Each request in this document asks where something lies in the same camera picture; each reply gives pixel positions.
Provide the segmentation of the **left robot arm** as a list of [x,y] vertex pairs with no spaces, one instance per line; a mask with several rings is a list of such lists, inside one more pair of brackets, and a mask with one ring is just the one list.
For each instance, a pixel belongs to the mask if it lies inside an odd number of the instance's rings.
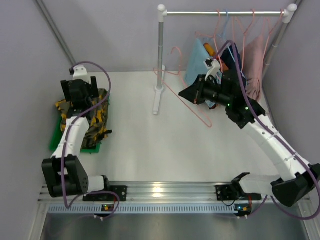
[[42,162],[42,172],[52,198],[108,191],[105,175],[88,176],[79,160],[81,149],[95,148],[111,132],[107,130],[108,92],[98,88],[96,77],[61,81],[64,99],[56,103],[62,120],[60,143]]

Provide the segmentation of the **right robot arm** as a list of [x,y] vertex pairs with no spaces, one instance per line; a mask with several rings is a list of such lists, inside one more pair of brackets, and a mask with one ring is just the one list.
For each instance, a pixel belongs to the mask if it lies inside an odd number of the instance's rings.
[[210,101],[224,106],[228,118],[256,142],[276,168],[277,175],[244,172],[235,177],[230,186],[238,198],[268,195],[291,207],[313,189],[320,188],[320,165],[310,164],[292,149],[263,107],[247,97],[244,83],[243,75],[235,69],[225,71],[221,83],[211,75],[200,74],[178,95],[195,105]]

